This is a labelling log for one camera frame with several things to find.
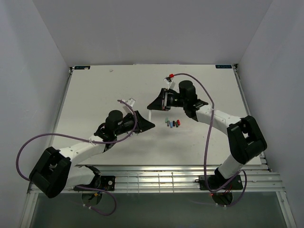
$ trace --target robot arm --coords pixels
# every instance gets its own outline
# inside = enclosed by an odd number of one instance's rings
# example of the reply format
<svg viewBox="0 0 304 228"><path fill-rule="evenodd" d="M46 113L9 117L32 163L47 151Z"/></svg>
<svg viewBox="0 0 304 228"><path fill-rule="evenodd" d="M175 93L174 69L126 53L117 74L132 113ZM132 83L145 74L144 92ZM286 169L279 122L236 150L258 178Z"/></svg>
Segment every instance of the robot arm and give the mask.
<svg viewBox="0 0 304 228"><path fill-rule="evenodd" d="M134 133L145 132L155 125L145 120L135 111L137 125ZM49 147L42 153L29 179L49 198L57 196L64 187L76 186L99 188L101 174L93 166L76 167L80 162L111 149L117 142L117 136L130 132L135 127L133 114L123 117L122 112L113 110L105 122L87 142L59 150Z"/></svg>
<svg viewBox="0 0 304 228"><path fill-rule="evenodd" d="M185 114L197 122L210 124L212 108L197 98L191 81L179 83L179 93L171 88L162 88L158 97L147 106L150 110L168 111L171 107L182 107ZM267 143L252 116L244 118L214 110L213 127L227 135L231 154L215 170L215 188L224 184L252 158L267 148Z"/></svg>

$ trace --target purple cable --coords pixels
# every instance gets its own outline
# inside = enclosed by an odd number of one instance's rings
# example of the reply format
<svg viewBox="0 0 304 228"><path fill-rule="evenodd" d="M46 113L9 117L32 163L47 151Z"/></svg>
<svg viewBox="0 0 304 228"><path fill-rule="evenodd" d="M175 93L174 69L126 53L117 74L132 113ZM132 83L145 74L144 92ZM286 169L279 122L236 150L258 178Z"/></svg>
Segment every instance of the purple cable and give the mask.
<svg viewBox="0 0 304 228"><path fill-rule="evenodd" d="M102 211L100 211L100 210L98 210L98 209L96 209L96 208L93 208L93 207L90 208L90 205L86 205L86 204L85 204L86 207L88 207L88 208L92 209L93 211L97 212L98 214L101 214L101 215L104 215L104 216L112 215L112 214L116 211L116 208L117 208L117 200L116 200L116 197L115 197L112 193L110 193L110 192L108 192L108 191L105 191L105 190L101 190L101 189L87 188L87 187L82 187L82 186L79 186L79 185L76 185L76 187L78 187L78 188L80 188L80 189L84 189L84 190L91 190L91 191L101 191L101 192L104 192L104 193L108 194L109 196L111 196L112 199L114 200L114 208L113 208L113 210L112 210L110 213L104 213L104 212L102 212Z"/></svg>
<svg viewBox="0 0 304 228"><path fill-rule="evenodd" d="M205 186L206 188L210 191L210 192L218 192L219 190L223 189L224 187L226 187L226 185L228 185L240 172L235 173L226 183L224 183L221 187L219 187L218 189L212 190L209 185L208 185L208 178L207 178L207 154L208 154L208 147L209 147L209 140L210 140L210 136L211 136L211 130L212 130L212 125L213 125L213 119L214 119L214 101L211 98L210 94L208 93L208 91L206 90L206 88L203 86L203 84L197 80L195 77L193 77L192 75L189 75L187 73L178 73L178 74L174 74L173 76L178 76L178 75L185 75L188 77L193 78L205 91L205 93L207 94L209 100L211 101L211 107L212 107L212 111L211 111L211 119L210 119L210 124L209 124L209 129L208 129L208 133L207 133L207 138L206 138L206 146L205 146L205 152L204 152L204 178L205 178ZM240 195L240 197L236 200L236 203L239 202L239 200L243 197L246 186L247 186L247 176L244 170L242 170L244 175L245 175L245 185L244 185L244 189L242 194Z"/></svg>
<svg viewBox="0 0 304 228"><path fill-rule="evenodd" d="M93 143L96 143L96 144L112 144L112 143L119 143L123 140L126 140L134 131L135 131L135 128L137 126L137 117L136 117L136 113L135 111L132 109L131 106L129 106L126 102L122 101L122 100L117 100L118 102L124 104L125 106L127 106L131 112L133 113L133 117L134 117L134 127L133 129L130 131L130 133L127 134L126 137L120 139L120 140L117 140L117 141L112 141L112 142L100 142L100 141L92 141ZM30 181L29 178L27 178L26 176L24 176L22 174L22 172L20 171L20 167L19 167L19 159L20 159L20 155L21 155L21 152L23 151L23 149L26 147L27 144L29 144L31 141L37 139L37 138L40 138L40 137L43 137L43 136L50 136L50 135L54 135L54 136L61 136L61 137L65 137L65 138L69 138L69 139L75 139L75 140L79 140L79 141L83 141L83 142L87 142L87 143L90 143L91 141L88 140L88 139L82 139L82 138L78 138L78 137L74 137L74 136L70 136L70 135L66 135L66 134L58 134L58 133L45 133L45 134L40 134L40 135L37 135L31 139L29 139L27 142L25 142L20 150L18 151L18 154L17 154L17 158L16 158L16 169L17 169L17 172L18 174L20 175L20 177L22 177L23 179L25 179L26 181Z"/></svg>

